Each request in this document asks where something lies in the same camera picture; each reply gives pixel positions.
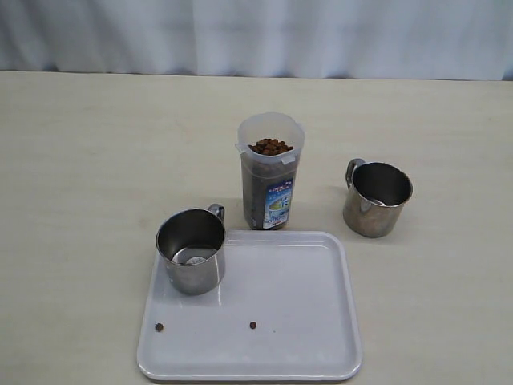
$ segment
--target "plastic container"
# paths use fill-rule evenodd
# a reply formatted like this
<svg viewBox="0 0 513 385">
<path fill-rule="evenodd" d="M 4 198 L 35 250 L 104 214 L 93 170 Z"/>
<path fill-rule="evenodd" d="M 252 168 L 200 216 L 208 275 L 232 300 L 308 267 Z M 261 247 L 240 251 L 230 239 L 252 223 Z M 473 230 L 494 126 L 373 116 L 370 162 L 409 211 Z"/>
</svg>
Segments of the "plastic container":
<svg viewBox="0 0 513 385">
<path fill-rule="evenodd" d="M 251 229 L 280 229 L 289 220 L 297 166 L 305 132 L 288 115 L 266 112 L 247 118 L 237 130 L 242 167 L 244 218 Z M 249 144 L 283 140 L 294 149 L 280 155 L 257 154 Z"/>
</svg>

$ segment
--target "white curtain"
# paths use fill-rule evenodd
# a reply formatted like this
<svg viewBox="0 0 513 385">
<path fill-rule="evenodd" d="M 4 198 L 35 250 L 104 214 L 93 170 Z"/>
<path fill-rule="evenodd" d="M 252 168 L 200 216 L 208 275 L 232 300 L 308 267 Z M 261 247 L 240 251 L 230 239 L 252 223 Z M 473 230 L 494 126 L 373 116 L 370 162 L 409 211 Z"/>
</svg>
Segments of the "white curtain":
<svg viewBox="0 0 513 385">
<path fill-rule="evenodd" d="M 0 69 L 513 78 L 513 0 L 0 0 Z"/>
</svg>

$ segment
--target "plastic tray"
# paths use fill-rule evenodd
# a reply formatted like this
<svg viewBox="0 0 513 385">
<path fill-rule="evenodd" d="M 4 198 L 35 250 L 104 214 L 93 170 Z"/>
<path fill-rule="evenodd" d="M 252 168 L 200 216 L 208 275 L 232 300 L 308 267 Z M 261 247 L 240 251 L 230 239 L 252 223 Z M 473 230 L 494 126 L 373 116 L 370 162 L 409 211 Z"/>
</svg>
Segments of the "plastic tray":
<svg viewBox="0 0 513 385">
<path fill-rule="evenodd" d="M 177 292 L 157 254 L 137 349 L 147 377 L 342 381 L 357 373 L 362 345 L 337 238 L 229 231 L 224 247 L 224 280 L 200 296 Z"/>
</svg>

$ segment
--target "metal cup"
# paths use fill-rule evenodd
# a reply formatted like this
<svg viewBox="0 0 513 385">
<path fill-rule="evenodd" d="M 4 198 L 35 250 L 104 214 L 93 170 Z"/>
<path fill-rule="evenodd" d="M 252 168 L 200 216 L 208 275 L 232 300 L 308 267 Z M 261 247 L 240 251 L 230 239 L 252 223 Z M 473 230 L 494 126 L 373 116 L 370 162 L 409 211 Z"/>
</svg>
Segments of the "metal cup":
<svg viewBox="0 0 513 385">
<path fill-rule="evenodd" d="M 349 194 L 344 205 L 345 223 L 365 237 L 383 237 L 394 228 L 413 185 L 406 174 L 385 163 L 353 159 L 345 182 Z"/>
<path fill-rule="evenodd" d="M 224 207 L 188 209 L 174 214 L 156 237 L 171 284 L 184 294 L 203 294 L 224 276 Z"/>
</svg>

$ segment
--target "table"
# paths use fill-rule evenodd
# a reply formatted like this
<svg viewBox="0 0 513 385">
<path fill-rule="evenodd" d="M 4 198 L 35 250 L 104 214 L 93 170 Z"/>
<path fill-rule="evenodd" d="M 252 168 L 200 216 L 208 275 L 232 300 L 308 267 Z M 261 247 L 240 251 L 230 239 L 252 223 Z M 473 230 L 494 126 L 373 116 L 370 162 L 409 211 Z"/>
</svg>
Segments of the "table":
<svg viewBox="0 0 513 385">
<path fill-rule="evenodd" d="M 149 381 L 135 349 L 158 226 L 242 215 L 236 128 L 281 111 L 306 141 L 287 229 L 338 237 L 356 384 L 511 383 L 513 83 L 0 73 L 0 383 Z M 345 225 L 354 157 L 404 170 L 387 237 Z"/>
</svg>

